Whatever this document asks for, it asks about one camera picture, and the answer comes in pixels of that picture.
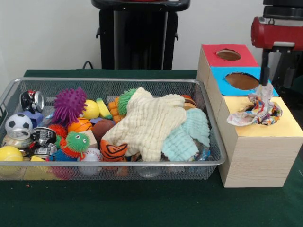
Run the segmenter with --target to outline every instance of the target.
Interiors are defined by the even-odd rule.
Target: green spiky ball
[[[131,99],[132,95],[137,91],[136,88],[129,89],[125,91],[120,97],[118,102],[118,112],[120,115],[125,115],[127,113],[127,104]]]
[[[89,137],[84,133],[71,131],[66,137],[66,145],[73,152],[84,153],[89,148]]]
[[[60,141],[61,141],[62,137],[57,135],[57,139],[55,142],[55,145],[57,147],[57,149],[60,149]]]

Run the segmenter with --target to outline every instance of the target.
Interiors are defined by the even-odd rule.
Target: red box top
[[[259,67],[246,45],[202,45],[212,67]]]

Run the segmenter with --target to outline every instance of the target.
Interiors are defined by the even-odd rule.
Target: cream star-shaped cloth
[[[186,120],[184,102],[179,95],[154,98],[140,87],[127,104],[127,116],[102,139],[116,146],[127,143],[126,156],[140,152],[143,161],[160,161],[164,140]]]

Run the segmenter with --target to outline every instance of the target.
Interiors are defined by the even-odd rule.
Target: circular hole
[[[233,72],[225,78],[233,87],[241,90],[252,90],[259,86],[259,80],[245,72]]]
[[[239,53],[227,49],[218,51],[217,56],[228,61],[237,61],[241,58],[241,55]]]

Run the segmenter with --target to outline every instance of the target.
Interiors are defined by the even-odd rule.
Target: brown ball
[[[112,121],[103,119],[93,126],[92,132],[98,144],[100,143],[102,137],[107,133],[107,131],[110,130],[114,125],[115,124]]]

